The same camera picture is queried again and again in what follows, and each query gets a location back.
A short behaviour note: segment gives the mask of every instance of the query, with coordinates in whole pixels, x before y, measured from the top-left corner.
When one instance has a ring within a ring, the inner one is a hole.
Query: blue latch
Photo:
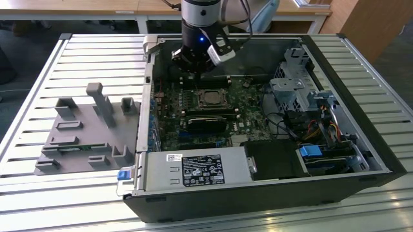
[[[120,170],[118,172],[118,180],[130,180],[131,179],[131,171],[130,170]]]
[[[322,156],[321,149],[317,145],[302,146],[300,153],[302,157]]]

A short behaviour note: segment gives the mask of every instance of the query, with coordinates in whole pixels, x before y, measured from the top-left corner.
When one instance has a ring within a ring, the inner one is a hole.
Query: wooden desk
[[[170,2],[177,4],[181,0],[170,0]],[[330,9],[300,8],[294,0],[281,0],[273,21],[312,21],[309,33],[318,33],[330,14]],[[161,0],[139,0],[136,21],[140,33],[148,33],[148,20],[181,19],[181,12],[173,10]]]
[[[135,19],[139,0],[0,0],[0,19]]]

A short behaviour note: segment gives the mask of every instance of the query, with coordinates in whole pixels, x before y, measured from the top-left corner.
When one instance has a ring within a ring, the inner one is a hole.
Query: green circuit board
[[[259,106],[262,84],[249,87],[243,84],[245,78],[239,77],[231,79],[231,85],[226,89],[183,90],[177,83],[171,83],[165,88],[166,90],[157,98],[163,151],[213,148],[211,146],[231,147],[234,144],[230,138],[234,135],[246,135],[247,140],[251,141],[271,138],[271,131]],[[221,99],[209,97],[210,93],[215,96],[217,92],[225,97]],[[238,109],[238,117],[227,120],[225,132],[197,135],[189,133],[187,118],[181,117],[182,111],[202,110],[202,107]]]

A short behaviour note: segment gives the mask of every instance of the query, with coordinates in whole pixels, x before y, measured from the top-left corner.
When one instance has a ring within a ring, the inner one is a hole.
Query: metal grating
[[[341,203],[211,217],[165,224],[143,223],[115,193],[116,171],[34,176],[56,112],[56,98],[84,94],[100,81],[112,102],[140,100],[144,62],[140,35],[74,35],[60,40],[0,145],[0,231],[385,231],[413,226],[412,113],[350,44],[336,35],[313,36],[340,77],[409,171],[382,187]],[[321,72],[321,83],[328,87]]]

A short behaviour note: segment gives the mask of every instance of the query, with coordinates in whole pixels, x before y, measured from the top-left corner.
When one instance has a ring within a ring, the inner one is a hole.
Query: white sticker
[[[116,14],[134,14],[135,11],[115,11]]]
[[[181,160],[182,160],[182,154],[167,154],[167,162]]]

